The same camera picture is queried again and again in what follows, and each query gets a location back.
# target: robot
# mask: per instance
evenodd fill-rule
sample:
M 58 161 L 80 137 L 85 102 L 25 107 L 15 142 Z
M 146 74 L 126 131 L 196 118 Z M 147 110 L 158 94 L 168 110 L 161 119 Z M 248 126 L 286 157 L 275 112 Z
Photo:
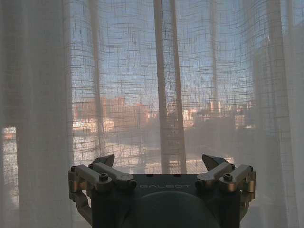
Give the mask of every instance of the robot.
M 208 172 L 196 175 L 122 173 L 112 168 L 114 155 L 97 158 L 68 171 L 69 197 L 93 228 L 239 228 L 256 171 L 202 159 Z

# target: screw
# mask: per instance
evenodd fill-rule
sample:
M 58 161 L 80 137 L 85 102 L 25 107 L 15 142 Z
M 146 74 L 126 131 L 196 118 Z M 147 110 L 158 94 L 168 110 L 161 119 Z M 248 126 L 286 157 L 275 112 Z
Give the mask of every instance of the screw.
M 135 180 L 130 180 L 130 181 L 129 181 L 129 186 L 130 186 L 132 189 L 135 189 L 136 185 L 137 185 L 137 182 L 136 182 Z
M 205 187 L 205 183 L 202 181 L 202 180 L 197 180 L 195 182 L 195 187 L 198 189 L 198 190 L 202 190 L 204 187 Z
M 99 181 L 101 181 L 101 182 L 107 181 L 108 178 L 109 178 L 109 176 L 105 172 L 99 175 Z
M 232 176 L 229 173 L 225 173 L 224 174 L 224 181 L 232 181 Z
M 75 172 L 75 168 L 76 168 L 76 166 L 73 165 L 73 166 L 71 167 L 71 172 Z

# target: linen curtain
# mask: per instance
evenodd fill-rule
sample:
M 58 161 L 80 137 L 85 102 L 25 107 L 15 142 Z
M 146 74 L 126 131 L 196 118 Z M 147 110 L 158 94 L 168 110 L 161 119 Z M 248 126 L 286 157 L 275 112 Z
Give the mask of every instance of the linen curtain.
M 304 226 L 303 0 L 1 0 L 0 224 L 84 228 L 67 170 L 257 171 L 244 228 Z

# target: white curtain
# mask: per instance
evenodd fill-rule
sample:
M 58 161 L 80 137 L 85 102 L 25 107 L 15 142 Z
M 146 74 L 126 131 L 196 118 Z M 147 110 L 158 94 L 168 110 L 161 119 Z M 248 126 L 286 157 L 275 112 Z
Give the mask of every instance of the white curtain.
M 84 228 L 67 170 L 257 170 L 244 228 L 304 227 L 303 0 L 1 0 L 0 226 Z

